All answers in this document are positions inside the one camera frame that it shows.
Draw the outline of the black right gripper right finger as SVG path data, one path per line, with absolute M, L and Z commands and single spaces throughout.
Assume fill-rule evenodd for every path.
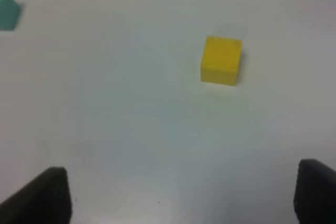
M 335 170 L 316 159 L 302 159 L 293 206 L 300 224 L 335 223 Z

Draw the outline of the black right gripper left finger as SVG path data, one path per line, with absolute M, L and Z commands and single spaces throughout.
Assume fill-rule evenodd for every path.
M 1 223 L 70 223 L 67 170 L 50 167 L 1 203 Z

